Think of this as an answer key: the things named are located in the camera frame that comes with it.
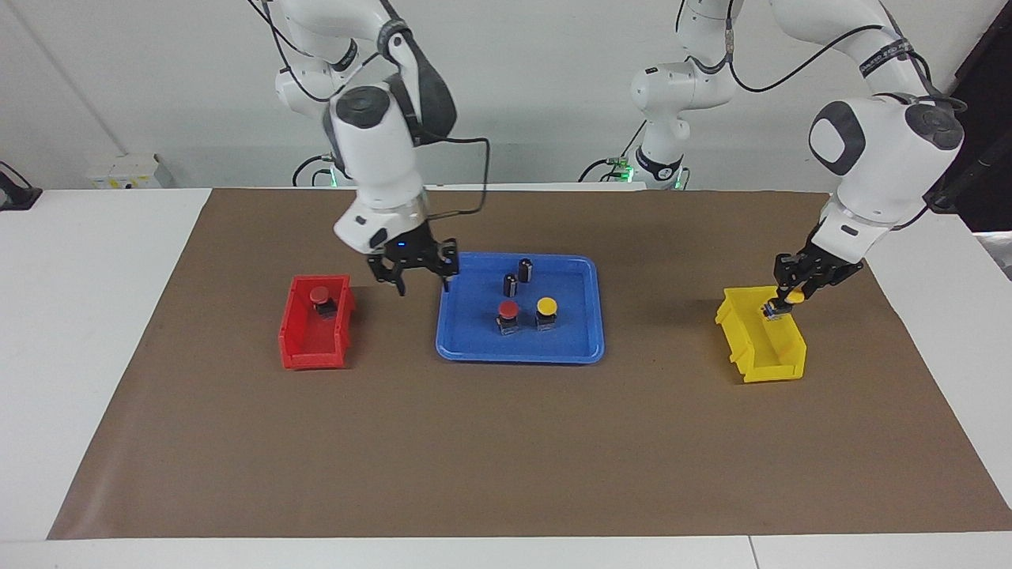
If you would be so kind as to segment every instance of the yellow bin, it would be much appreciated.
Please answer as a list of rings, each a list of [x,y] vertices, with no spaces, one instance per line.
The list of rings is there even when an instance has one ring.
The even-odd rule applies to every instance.
[[[725,289],[716,323],[731,346],[731,361],[745,382],[796,380],[805,373],[808,347],[791,315],[767,320],[762,313],[766,301],[776,296],[776,287]]]

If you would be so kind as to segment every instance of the black cable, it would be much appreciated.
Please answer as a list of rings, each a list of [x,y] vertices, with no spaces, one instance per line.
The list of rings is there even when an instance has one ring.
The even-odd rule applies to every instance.
[[[875,93],[875,94],[873,94],[871,96],[872,97],[890,97],[892,99],[896,99],[896,100],[900,101],[903,104],[911,104],[910,99],[905,98],[905,97],[901,97],[900,95],[898,95],[896,93]]]
[[[969,105],[966,104],[962,99],[957,99],[955,97],[949,97],[945,95],[923,95],[920,97],[914,97],[914,102],[922,101],[933,101],[933,102],[947,102],[952,105],[952,112],[963,112]]]
[[[321,169],[321,170],[317,170],[316,172],[313,172],[313,187],[316,187],[316,177],[319,176],[320,174],[327,174],[328,176],[332,176],[333,175],[330,170],[326,170],[326,169]]]
[[[24,182],[24,185],[26,185],[28,188],[35,187],[35,186],[31,185],[31,182],[29,182],[24,176],[21,175],[21,172],[18,172],[17,170],[15,170],[14,167],[11,166],[10,164],[4,162],[3,160],[0,160],[0,166],[3,166],[4,168],[7,168],[15,176],[21,178],[21,181]]]
[[[329,161],[330,161],[329,154],[321,154],[318,156],[307,158],[302,164],[299,165],[298,168],[296,168],[296,172],[291,174],[291,186],[299,187],[299,174],[302,174],[303,170],[308,168],[310,164],[313,164],[314,162],[329,162]]]
[[[591,164],[590,166],[587,166],[587,169],[584,170],[582,174],[580,174],[580,179],[578,179],[576,181],[582,182],[587,177],[587,174],[589,174],[591,170],[593,170],[594,168],[596,168],[598,166],[603,166],[603,165],[605,165],[607,163],[608,163],[607,159],[604,159],[604,158],[602,158],[600,160],[595,160],[593,164]]]
[[[678,22],[682,20],[682,9],[685,7],[685,0],[678,5],[678,15],[675,16],[675,33],[678,33]]]
[[[271,21],[271,19],[270,19],[269,17],[267,17],[267,14],[263,13],[263,11],[262,11],[262,10],[260,10],[260,8],[257,8],[257,7],[256,7],[256,4],[255,4],[255,3],[253,2],[253,0],[246,0],[246,3],[247,3],[247,4],[249,4],[251,8],[253,8],[254,10],[256,10],[256,13],[260,14],[260,17],[261,17],[261,18],[263,18],[263,21],[267,22],[267,25],[269,25],[269,26],[270,26],[270,28],[271,28],[272,30],[274,30],[274,33],[276,33],[276,34],[280,35],[280,36],[281,36],[281,39],[282,39],[282,40],[283,40],[283,42],[284,42],[285,44],[287,44],[287,46],[288,46],[289,48],[291,48],[292,50],[294,50],[294,51],[299,52],[300,54],[302,54],[302,55],[304,55],[304,56],[307,56],[307,57],[312,57],[312,56],[310,56],[309,54],[307,54],[306,52],[304,52],[304,51],[300,50],[299,48],[297,48],[297,47],[296,47],[296,45],[294,45],[294,44],[292,44],[290,39],[288,39],[287,37],[285,37],[285,36],[284,36],[284,34],[283,34],[283,33],[281,33],[281,30],[280,30],[280,29],[278,29],[278,28],[277,28],[276,26],[274,26],[274,22],[273,22],[273,21]]]
[[[646,126],[647,126],[647,121],[646,120],[644,120],[643,123],[640,124],[640,128],[636,130],[636,134],[634,134],[632,138],[629,139],[629,144],[625,145],[625,150],[623,150],[622,153],[619,154],[618,156],[622,156],[622,157],[625,156],[625,153],[627,153],[629,151],[629,149],[632,148],[632,143],[636,142],[636,138],[640,136],[640,133],[643,132],[643,130],[644,130],[644,128]]]
[[[434,135],[429,132],[425,132],[425,135],[439,141],[450,144],[477,144],[482,143],[485,145],[485,174],[482,177],[482,198],[478,202],[478,207],[473,210],[453,210],[451,212],[443,212],[442,214],[435,214],[429,216],[428,221],[445,220],[446,218],[454,218],[456,216],[470,216],[477,214],[485,208],[485,200],[489,195],[489,163],[492,160],[492,143],[489,139],[485,137],[478,137],[474,139],[451,139],[448,137],[440,137],[439,135]]]
[[[850,37],[851,35],[854,35],[855,33],[860,33],[862,31],[867,31],[869,29],[883,29],[883,26],[881,26],[879,24],[868,24],[868,25],[862,25],[860,27],[855,27],[854,29],[851,29],[850,31],[844,33],[843,35],[840,35],[836,39],[834,39],[834,40],[830,42],[829,44],[827,44],[825,47],[823,47],[823,49],[821,49],[818,52],[816,52],[816,54],[814,56],[812,56],[811,58],[809,58],[808,60],[806,60],[805,63],[803,63],[802,65],[799,65],[796,68],[794,68],[794,70],[791,71],[790,73],[788,73],[787,75],[784,75],[780,80],[776,81],[775,83],[770,83],[769,85],[766,85],[765,87],[750,87],[750,86],[746,85],[738,77],[738,71],[735,69],[735,62],[734,62],[733,59],[728,62],[728,65],[731,67],[731,75],[732,75],[732,77],[735,78],[735,82],[738,83],[738,85],[741,88],[743,88],[746,91],[749,91],[751,93],[763,93],[763,92],[769,91],[770,89],[775,89],[776,87],[779,87],[780,85],[784,84],[791,77],[797,75],[798,73],[802,72],[802,70],[804,70],[806,67],[808,67],[809,65],[811,65],[814,61],[816,61],[817,59],[819,59],[820,57],[822,57],[826,52],[832,50],[840,42],[843,42],[844,39]]]
[[[699,68],[699,71],[705,73],[706,75],[716,75],[718,73],[721,72],[722,69],[724,69],[724,66],[730,63],[728,54],[724,54],[724,59],[716,62],[716,65],[713,66],[708,66],[702,63],[695,56],[689,56],[685,58],[685,61],[691,61],[692,63],[696,64],[696,67]]]
[[[927,206],[925,206],[924,209],[921,210],[921,212],[919,214],[917,214],[916,216],[914,216],[914,219],[910,220],[909,222],[907,222],[907,223],[905,223],[903,225],[898,225],[898,226],[894,227],[893,229],[891,229],[890,231],[900,231],[900,230],[903,230],[903,229],[907,229],[908,227],[910,227],[910,226],[914,225],[915,223],[917,223],[917,220],[921,219],[921,217],[924,216],[924,214],[926,214],[926,213],[928,213],[928,207]]]
[[[303,82],[299,80],[299,77],[296,76],[296,72],[291,69],[291,64],[288,63],[288,57],[284,55],[284,49],[281,48],[281,42],[280,42],[279,37],[283,37],[283,35],[281,35],[280,31],[277,30],[277,27],[274,26],[274,18],[270,14],[270,9],[268,8],[268,9],[266,9],[262,13],[266,15],[267,21],[270,22],[270,24],[271,24],[271,26],[270,26],[270,28],[271,28],[271,36],[274,39],[274,46],[277,48],[277,55],[281,57],[281,63],[284,64],[284,69],[282,71],[286,71],[288,73],[288,75],[291,77],[291,80],[294,81],[296,85],[299,87],[299,90],[301,90],[307,97],[309,97],[312,100],[315,100],[316,102],[328,102],[328,101],[330,101],[330,99],[332,99],[332,98],[336,97],[337,95],[341,94],[341,91],[343,91],[344,88],[347,87],[348,83],[351,81],[351,77],[350,76],[348,77],[348,81],[347,82],[345,82],[343,85],[341,85],[340,87],[338,87],[337,90],[334,91],[333,93],[331,93],[331,95],[329,97],[327,97],[327,98],[322,98],[322,97],[318,97],[318,96],[314,95],[313,93],[311,93],[309,91],[309,89],[306,88],[305,85],[303,85]],[[358,73],[359,71],[361,71],[362,68],[364,68],[366,65],[368,65],[369,63],[371,63],[372,60],[376,59],[376,57],[378,55],[380,55],[380,52],[376,52],[376,53],[372,54],[371,56],[365,58],[365,61],[363,61],[361,64],[359,64],[358,68],[351,73],[351,76],[354,76],[356,73]]]
[[[928,60],[926,60],[923,57],[921,57],[921,54],[918,54],[917,52],[911,52],[910,53],[910,57],[913,58],[913,59],[915,59],[915,60],[917,60],[918,62],[920,62],[921,66],[924,68],[922,70],[922,72],[924,73],[924,78],[928,80],[928,83],[931,83],[932,82],[931,81],[931,66],[928,65]]]

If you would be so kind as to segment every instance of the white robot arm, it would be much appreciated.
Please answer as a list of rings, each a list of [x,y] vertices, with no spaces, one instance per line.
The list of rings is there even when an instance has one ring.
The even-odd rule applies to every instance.
[[[634,100],[647,117],[637,149],[634,179],[670,187],[682,167],[688,126],[683,110],[728,102],[739,85],[734,67],[734,21],[742,0],[683,2],[676,35],[689,57],[656,66],[632,83]],[[876,0],[770,0],[788,35],[846,54],[873,93],[833,101],[810,131],[812,153],[841,177],[806,246],[776,258],[777,298],[765,307],[775,318],[804,298],[835,286],[862,268],[867,250],[917,215],[922,196],[952,163],[963,132],[953,105],[916,65],[916,53]],[[763,89],[746,87],[751,91]]]
[[[281,70],[275,80],[278,97],[298,112],[323,117],[336,167],[357,185],[355,200],[334,233],[366,254],[376,279],[395,284],[402,296],[402,272],[409,268],[428,268],[448,286],[458,272],[456,240],[432,237],[414,152],[445,140],[456,121],[446,84],[388,0],[276,3],[291,43],[313,58]],[[266,3],[264,12],[271,21]],[[397,65],[398,73],[342,92],[357,71],[345,73],[357,54],[355,37],[374,43],[376,55]],[[350,42],[342,44],[342,38]]]

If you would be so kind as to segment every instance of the yellow button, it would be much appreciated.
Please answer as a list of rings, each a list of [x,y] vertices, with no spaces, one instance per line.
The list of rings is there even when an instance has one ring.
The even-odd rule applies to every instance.
[[[555,316],[559,312],[559,303],[552,297],[544,297],[537,301],[537,312],[544,316]]]

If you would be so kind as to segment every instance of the table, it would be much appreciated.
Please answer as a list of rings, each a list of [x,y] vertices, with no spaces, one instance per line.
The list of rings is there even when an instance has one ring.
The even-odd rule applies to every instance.
[[[208,194],[50,191],[0,216],[0,566],[1012,566],[1002,533],[43,543]],[[1012,283],[954,217],[925,216],[868,262],[1008,502]]]

